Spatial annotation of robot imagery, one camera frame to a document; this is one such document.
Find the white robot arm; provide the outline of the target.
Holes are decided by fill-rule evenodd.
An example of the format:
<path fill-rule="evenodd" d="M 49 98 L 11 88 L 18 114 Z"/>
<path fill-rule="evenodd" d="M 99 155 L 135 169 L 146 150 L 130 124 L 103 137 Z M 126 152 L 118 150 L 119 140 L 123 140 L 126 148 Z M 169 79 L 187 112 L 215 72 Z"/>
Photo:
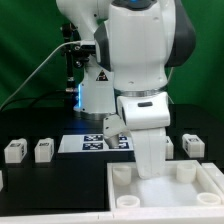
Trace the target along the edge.
<path fill-rule="evenodd" d="M 188 60 L 195 31 L 181 0 L 56 0 L 80 35 L 74 65 L 84 69 L 73 107 L 103 122 L 109 147 L 131 137 L 138 174 L 149 179 L 165 163 L 170 125 L 167 67 Z"/>

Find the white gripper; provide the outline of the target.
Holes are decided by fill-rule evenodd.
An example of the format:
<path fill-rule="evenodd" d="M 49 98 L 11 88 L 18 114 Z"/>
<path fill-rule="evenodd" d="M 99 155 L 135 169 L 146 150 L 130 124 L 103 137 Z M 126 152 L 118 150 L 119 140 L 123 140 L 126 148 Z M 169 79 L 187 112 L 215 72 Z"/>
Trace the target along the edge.
<path fill-rule="evenodd" d="M 170 125 L 167 93 L 119 96 L 117 109 L 130 132 L 139 176 L 142 179 L 159 176 L 165 165 L 165 128 Z"/>

